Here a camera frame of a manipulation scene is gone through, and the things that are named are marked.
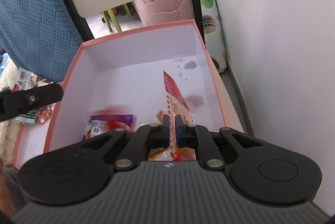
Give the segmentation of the person's left hand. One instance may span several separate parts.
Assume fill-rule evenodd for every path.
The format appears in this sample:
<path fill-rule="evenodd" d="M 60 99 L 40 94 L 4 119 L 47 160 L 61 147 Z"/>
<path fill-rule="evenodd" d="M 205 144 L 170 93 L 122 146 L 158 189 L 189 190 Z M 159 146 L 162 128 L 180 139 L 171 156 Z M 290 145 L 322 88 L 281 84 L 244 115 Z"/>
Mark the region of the person's left hand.
<path fill-rule="evenodd" d="M 6 187 L 5 176 L 3 174 L 3 161 L 0 162 L 0 207 L 1 212 L 6 215 L 12 215 L 13 207 L 10 202 L 10 192 Z"/>

